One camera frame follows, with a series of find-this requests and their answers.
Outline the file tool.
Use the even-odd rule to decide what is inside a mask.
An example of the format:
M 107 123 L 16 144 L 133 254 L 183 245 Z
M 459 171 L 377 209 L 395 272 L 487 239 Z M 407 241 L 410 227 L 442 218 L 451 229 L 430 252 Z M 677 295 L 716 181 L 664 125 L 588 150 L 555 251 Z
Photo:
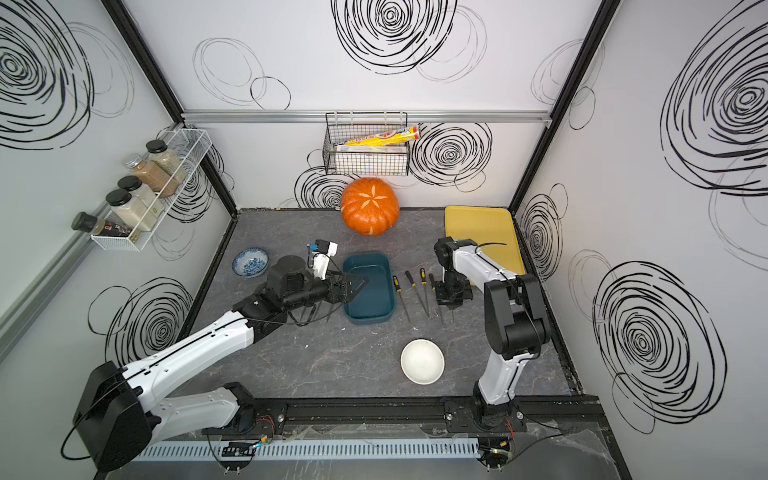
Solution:
M 425 314 L 427 315 L 427 318 L 429 318 L 430 317 L 429 309 L 426 306 L 426 303 L 424 302 L 424 299 L 422 298 L 421 294 L 418 291 L 417 283 L 414 280 L 414 277 L 413 277 L 412 273 L 410 271 L 408 271 L 408 270 L 406 270 L 404 273 L 405 273 L 405 276 L 406 276 L 408 282 L 410 283 L 410 285 L 411 285 L 411 287 L 412 287 L 412 289 L 413 289 L 413 291 L 414 291 L 414 293 L 416 295 L 416 298 L 417 298 L 420 306 L 422 307 L 422 309 L 424 310 Z
M 436 288 L 436 280 L 435 280 L 435 277 L 434 277 L 433 273 L 429 273 L 428 274 L 428 279 L 429 279 L 431 290 L 433 292 L 432 295 L 434 296 L 438 318 L 440 320 L 441 325 L 444 326 L 445 325 L 444 317 L 443 317 L 441 306 L 440 306 L 440 303 L 439 303 L 439 300 L 438 300 L 437 288 Z
M 427 273 L 426 273 L 425 268 L 423 268 L 423 267 L 420 268 L 419 275 L 420 275 L 420 280 L 421 280 L 421 284 L 422 284 L 422 289 L 423 289 L 423 292 L 424 292 L 425 302 L 428 303 L 428 289 L 427 289 L 428 282 L 427 282 Z
M 403 308 L 403 312 L 404 312 L 404 314 L 406 316 L 406 320 L 408 321 L 408 324 L 411 327 L 413 327 L 413 323 L 411 321 L 411 317 L 410 317 L 410 314 L 408 312 L 407 305 L 405 304 L 405 300 L 404 300 L 404 298 L 402 296 L 402 288 L 401 288 L 401 285 L 400 285 L 400 282 L 399 282 L 397 276 L 393 275 L 392 276 L 392 281 L 393 281 L 393 286 L 394 286 L 395 292 L 396 292 L 397 297 L 398 297 L 398 299 L 400 301 L 400 304 L 401 304 L 401 306 Z

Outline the teal storage box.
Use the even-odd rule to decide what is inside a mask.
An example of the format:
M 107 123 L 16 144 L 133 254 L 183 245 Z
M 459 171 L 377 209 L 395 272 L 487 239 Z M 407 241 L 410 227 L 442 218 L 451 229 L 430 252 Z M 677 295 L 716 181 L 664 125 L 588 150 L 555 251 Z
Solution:
M 362 292 L 345 304 L 343 309 L 354 325 L 367 326 L 387 322 L 395 309 L 395 291 L 390 263 L 380 252 L 358 253 L 343 263 L 347 275 L 361 275 L 369 279 Z

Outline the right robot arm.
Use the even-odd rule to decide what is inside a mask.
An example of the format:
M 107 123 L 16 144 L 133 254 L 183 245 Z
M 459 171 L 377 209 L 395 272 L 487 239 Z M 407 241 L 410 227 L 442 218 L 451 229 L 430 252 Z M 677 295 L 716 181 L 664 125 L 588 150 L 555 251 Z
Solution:
M 434 282 L 440 306 L 455 310 L 483 294 L 484 329 L 491 353 L 473 389 L 473 421 L 490 430 L 513 415 L 515 388 L 524 368 L 551 339 L 551 321 L 541 284 L 531 274 L 516 274 L 487 256 L 471 239 L 437 240 L 434 251 L 443 278 Z

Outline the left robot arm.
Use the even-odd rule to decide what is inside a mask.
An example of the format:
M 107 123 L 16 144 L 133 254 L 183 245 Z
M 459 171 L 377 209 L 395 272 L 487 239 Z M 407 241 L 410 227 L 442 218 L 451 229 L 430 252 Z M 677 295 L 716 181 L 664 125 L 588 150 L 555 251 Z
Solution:
M 230 424 L 246 403 L 234 385 L 182 397 L 172 392 L 293 322 L 295 310 L 307 307 L 315 312 L 320 302 L 338 308 L 366 288 L 367 277 L 333 266 L 328 254 L 314 253 L 309 259 L 284 256 L 251 295 L 205 328 L 125 366 L 107 361 L 96 367 L 79 400 L 72 431 L 97 473 L 123 467 L 159 441 Z

